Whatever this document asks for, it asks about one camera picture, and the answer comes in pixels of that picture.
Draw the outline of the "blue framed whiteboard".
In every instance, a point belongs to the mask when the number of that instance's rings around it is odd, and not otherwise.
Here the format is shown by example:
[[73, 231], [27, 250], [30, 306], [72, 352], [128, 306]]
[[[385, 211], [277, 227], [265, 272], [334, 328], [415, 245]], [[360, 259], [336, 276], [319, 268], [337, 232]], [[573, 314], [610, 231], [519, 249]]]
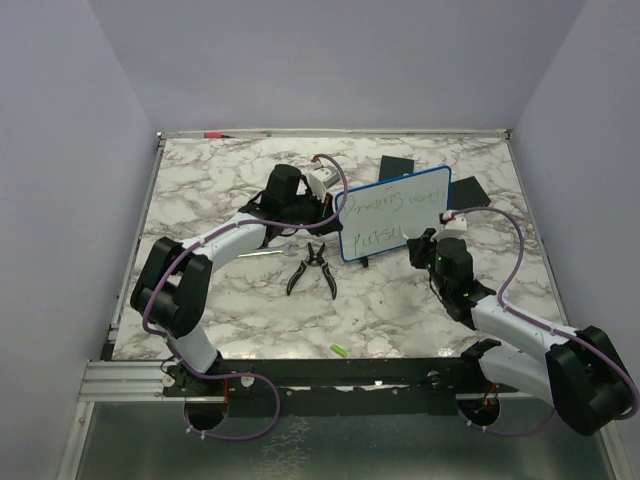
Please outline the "blue framed whiteboard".
[[451, 176], [451, 169], [442, 165], [338, 193], [342, 260], [353, 262], [400, 248], [407, 240], [401, 231], [413, 237], [437, 227], [439, 215], [448, 209]]

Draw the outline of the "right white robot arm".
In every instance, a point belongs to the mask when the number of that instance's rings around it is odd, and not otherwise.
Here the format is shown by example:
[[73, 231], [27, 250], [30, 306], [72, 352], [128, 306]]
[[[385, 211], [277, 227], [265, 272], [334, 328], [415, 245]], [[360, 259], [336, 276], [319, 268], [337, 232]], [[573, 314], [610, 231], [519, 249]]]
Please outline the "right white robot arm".
[[448, 315], [490, 335], [470, 347], [459, 367], [461, 383], [513, 387], [549, 404], [574, 432], [588, 436], [639, 410], [639, 392], [607, 334], [576, 330], [518, 311], [474, 275], [472, 255], [460, 238], [434, 229], [407, 242], [413, 267], [424, 269]]

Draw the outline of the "green marker cap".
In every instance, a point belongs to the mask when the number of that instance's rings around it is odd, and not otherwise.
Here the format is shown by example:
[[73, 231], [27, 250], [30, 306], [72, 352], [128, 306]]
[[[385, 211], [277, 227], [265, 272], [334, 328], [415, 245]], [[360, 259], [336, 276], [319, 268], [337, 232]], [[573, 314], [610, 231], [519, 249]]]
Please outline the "green marker cap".
[[330, 346], [330, 350], [343, 358], [346, 358], [348, 356], [348, 353], [341, 346], [337, 344], [332, 344]]

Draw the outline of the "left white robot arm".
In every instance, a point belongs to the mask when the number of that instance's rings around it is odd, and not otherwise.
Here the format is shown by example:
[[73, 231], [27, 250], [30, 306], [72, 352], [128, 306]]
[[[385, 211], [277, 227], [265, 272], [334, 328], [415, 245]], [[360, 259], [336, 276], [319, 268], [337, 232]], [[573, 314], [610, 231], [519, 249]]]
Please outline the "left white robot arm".
[[186, 382], [206, 395], [220, 385], [221, 354], [200, 321], [213, 273], [241, 255], [264, 249], [286, 232], [320, 237], [342, 230], [331, 187], [346, 177], [334, 162], [308, 174], [287, 164], [271, 171], [266, 187], [222, 226], [188, 240], [158, 239], [131, 294], [146, 332], [161, 337], [188, 366]]

